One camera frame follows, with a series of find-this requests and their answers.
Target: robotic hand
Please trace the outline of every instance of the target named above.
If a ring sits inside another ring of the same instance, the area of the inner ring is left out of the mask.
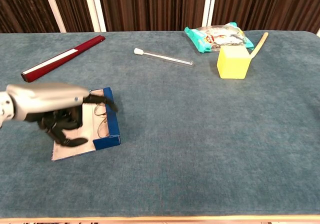
[[[63,130],[83,125],[82,104],[108,105],[118,112],[115,103],[105,96],[92,95],[89,90],[65,83],[10,84],[0,91],[0,128],[4,121],[37,122],[41,130],[65,147],[77,147],[88,140],[68,139]]]

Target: snack bag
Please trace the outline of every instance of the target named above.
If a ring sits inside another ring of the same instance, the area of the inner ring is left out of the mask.
[[[227,45],[245,46],[251,50],[254,49],[253,43],[237,27],[235,22],[226,25],[204,26],[197,29],[186,27],[184,32],[201,53],[218,52],[221,46]]]

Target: white stripe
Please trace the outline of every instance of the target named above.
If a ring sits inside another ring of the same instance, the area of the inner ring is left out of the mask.
[[[96,11],[96,5],[94,0],[86,0],[90,12],[90,17],[93,25],[93,30],[97,33],[100,32],[100,24],[98,20],[98,15]]]
[[[106,32],[107,29],[106,29],[104,14],[102,12],[101,2],[100,2],[100,0],[94,0],[94,4],[95,4],[96,13],[98,15],[98,20],[99,20],[99,24],[100,24],[100,31]]]
[[[210,3],[210,11],[209,11],[209,16],[208,16],[208,22],[207,22],[207,26],[211,26],[211,23],[212,23],[212,16],[214,14],[214,8],[215,8],[215,2],[216,0],[211,0],[211,3]]]
[[[203,17],[202,17],[202,27],[206,27],[207,26],[209,10],[210,10],[210,0],[205,0],[204,9],[203,9]]]
[[[51,7],[51,10],[53,12],[53,15],[54,15],[54,18],[55,18],[55,21],[59,27],[59,30],[61,33],[66,33],[66,28],[65,28],[65,24],[64,24],[64,21],[62,20],[62,17],[60,15],[60,11],[59,11],[59,8],[57,6],[57,3],[56,3],[56,0],[48,0],[49,4],[50,4],[50,7]]]
[[[24,71],[23,74],[31,73],[31,72],[33,72],[33,71],[35,71],[35,70],[38,70],[38,69],[40,69],[40,68],[42,68],[42,67],[44,67],[44,66],[49,65],[49,64],[51,64],[51,63],[53,63],[53,62],[55,62],[55,61],[58,61],[58,60],[60,60],[60,59],[62,59],[62,58],[65,58],[66,56],[69,56],[70,54],[75,53],[75,52],[77,52],[77,51],[78,51],[77,49],[67,50],[67,51],[64,52],[64,53],[61,53],[61,54],[59,54],[59,55],[57,55],[57,56],[55,56],[55,57],[53,57],[53,58],[51,58],[51,59],[49,59],[49,60],[46,60],[46,61],[40,63],[39,65],[36,65],[36,66],[30,68],[29,70]]]

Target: white cap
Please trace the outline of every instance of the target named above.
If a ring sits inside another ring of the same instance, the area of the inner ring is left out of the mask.
[[[143,54],[144,54],[144,50],[141,50],[141,49],[139,49],[139,48],[135,48],[135,49],[134,49],[134,54],[143,55]]]
[[[14,104],[6,91],[0,91],[0,128],[2,123],[14,117]]]

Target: red stick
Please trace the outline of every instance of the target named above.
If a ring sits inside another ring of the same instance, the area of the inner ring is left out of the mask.
[[[70,61],[71,59],[75,58],[79,54],[83,53],[89,48],[92,48],[105,39],[106,38],[104,36],[98,35],[72,49],[62,52],[59,55],[56,55],[38,65],[35,65],[28,70],[21,72],[21,76],[24,81],[28,83],[33,82],[34,80],[65,64],[66,62]]]

